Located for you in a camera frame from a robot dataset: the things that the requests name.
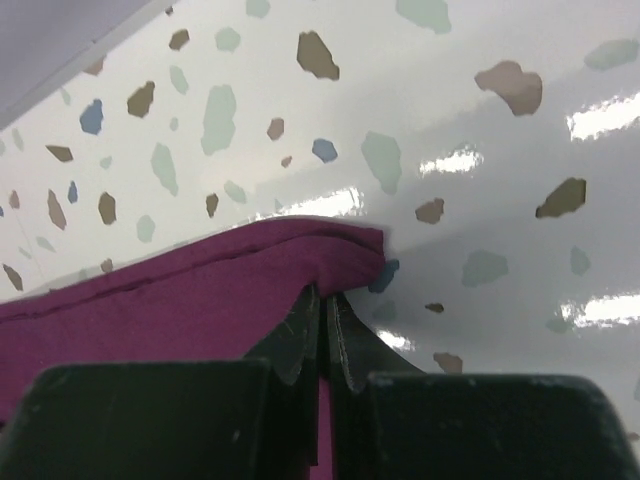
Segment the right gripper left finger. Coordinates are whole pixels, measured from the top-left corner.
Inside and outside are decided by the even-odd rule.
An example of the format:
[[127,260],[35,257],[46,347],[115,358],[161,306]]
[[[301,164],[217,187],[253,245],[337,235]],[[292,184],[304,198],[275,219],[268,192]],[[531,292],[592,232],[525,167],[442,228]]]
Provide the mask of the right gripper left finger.
[[320,298],[236,360],[44,371],[1,435],[5,479],[306,479],[318,456]]

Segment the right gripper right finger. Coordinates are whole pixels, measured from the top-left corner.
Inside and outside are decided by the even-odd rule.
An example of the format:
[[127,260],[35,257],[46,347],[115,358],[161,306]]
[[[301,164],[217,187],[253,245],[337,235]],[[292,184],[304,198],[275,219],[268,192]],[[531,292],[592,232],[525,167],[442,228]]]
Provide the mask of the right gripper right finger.
[[327,303],[337,479],[634,479],[603,392],[566,375],[428,374]]

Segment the purple surgical cloth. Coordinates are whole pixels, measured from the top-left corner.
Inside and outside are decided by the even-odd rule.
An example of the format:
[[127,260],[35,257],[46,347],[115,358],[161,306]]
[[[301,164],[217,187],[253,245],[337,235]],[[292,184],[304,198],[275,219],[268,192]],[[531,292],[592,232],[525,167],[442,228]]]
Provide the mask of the purple surgical cloth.
[[[236,360],[307,287],[322,302],[373,283],[384,235],[318,219],[255,222],[155,258],[1,308],[5,429],[44,371],[66,365]],[[329,387],[318,378],[318,456],[333,477]]]

